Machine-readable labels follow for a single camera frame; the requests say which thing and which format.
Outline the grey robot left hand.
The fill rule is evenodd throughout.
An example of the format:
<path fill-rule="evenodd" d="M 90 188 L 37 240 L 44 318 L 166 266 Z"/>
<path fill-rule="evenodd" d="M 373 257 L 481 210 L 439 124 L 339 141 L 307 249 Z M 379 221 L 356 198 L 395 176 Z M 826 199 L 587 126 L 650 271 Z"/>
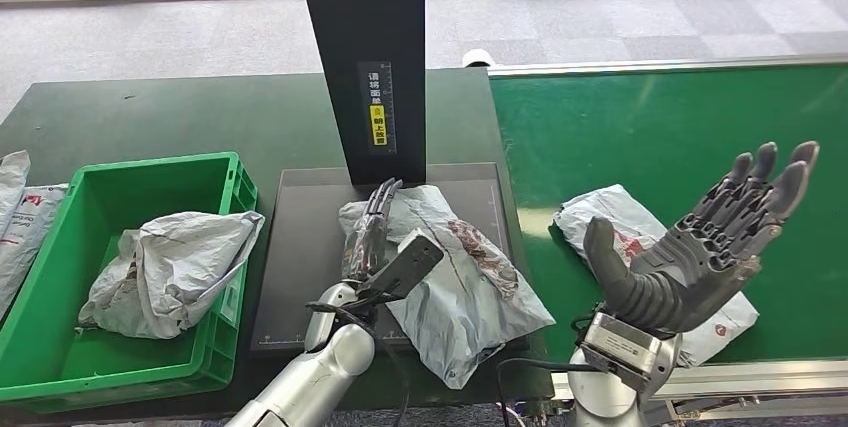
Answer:
<path fill-rule="evenodd" d="M 384 266 L 388 217 L 392 200 L 403 185 L 394 177 L 381 183 L 369 196 L 353 223 L 342 257 L 342 278 L 365 282 Z"/>

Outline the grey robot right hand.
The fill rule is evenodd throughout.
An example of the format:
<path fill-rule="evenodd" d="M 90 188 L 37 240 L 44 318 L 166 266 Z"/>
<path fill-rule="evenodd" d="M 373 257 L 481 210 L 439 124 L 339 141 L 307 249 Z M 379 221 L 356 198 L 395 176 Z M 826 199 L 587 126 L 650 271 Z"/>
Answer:
<path fill-rule="evenodd" d="M 774 176 L 777 146 L 744 152 L 664 235 L 631 262 L 614 249 L 611 221 L 595 216 L 583 247 L 603 295 L 602 312 L 658 338 L 713 316 L 760 270 L 760 255 L 801 203 L 816 165 L 814 140 L 794 148 Z"/>

